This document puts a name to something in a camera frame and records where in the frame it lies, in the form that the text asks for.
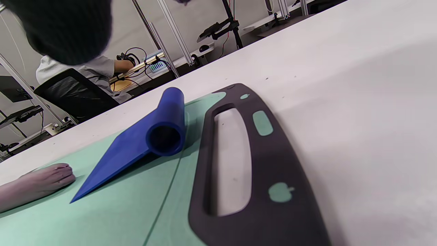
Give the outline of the person's right hand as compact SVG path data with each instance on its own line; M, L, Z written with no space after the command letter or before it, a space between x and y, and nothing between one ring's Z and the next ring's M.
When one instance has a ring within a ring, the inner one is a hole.
M2 0L31 47L65 65L98 57L112 33L111 0Z

